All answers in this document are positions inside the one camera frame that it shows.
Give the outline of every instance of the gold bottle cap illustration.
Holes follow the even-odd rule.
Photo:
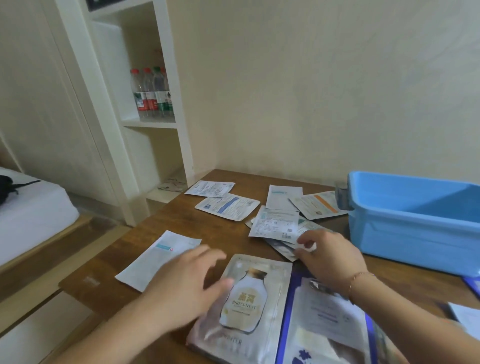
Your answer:
[[[253,278],[264,279],[267,272],[255,268],[248,268],[247,274]]]

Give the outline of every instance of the white bed sheet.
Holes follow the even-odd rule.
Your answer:
[[[14,184],[36,181],[0,167]],[[0,266],[72,225],[79,217],[63,188],[41,181],[11,193],[0,205]]]

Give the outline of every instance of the brown tabletop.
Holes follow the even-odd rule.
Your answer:
[[[206,181],[235,182],[231,193],[254,198],[265,205],[270,184],[301,186],[304,194],[329,191],[332,187],[289,181],[252,174],[214,170]],[[196,210],[203,197],[181,194],[155,215],[147,218],[107,249],[70,274],[60,287],[95,313],[109,318],[124,305],[139,296],[139,292],[114,277],[133,262],[146,248],[170,230],[202,243],[224,250],[228,257],[208,273],[206,284],[217,280],[233,254],[249,254],[274,260],[284,258],[261,238],[249,238],[249,228],[236,222]],[[254,217],[258,208],[249,216]],[[318,220],[321,225],[348,237],[346,216]],[[392,289],[441,317],[444,304],[453,302],[480,309],[480,303],[470,289],[457,277],[432,270],[413,267],[385,259],[365,256],[369,270]],[[155,342],[151,349],[161,353],[164,363],[211,363],[211,360],[185,347],[191,325]]]

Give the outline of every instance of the beaded bracelet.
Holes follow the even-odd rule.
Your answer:
[[[353,282],[363,274],[370,274],[370,275],[375,277],[375,275],[373,273],[370,273],[370,272],[358,272],[358,273],[354,274],[354,276],[352,277],[352,280],[350,281],[350,287],[348,288],[348,300],[352,304],[354,304],[353,299],[352,299],[352,285],[353,285]]]

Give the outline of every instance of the black bag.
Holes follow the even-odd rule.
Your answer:
[[[40,180],[31,181],[29,183],[13,184],[13,180],[9,176],[0,175],[0,205],[5,202],[11,192],[18,194],[17,188],[28,186],[29,184],[37,182],[40,182]]]

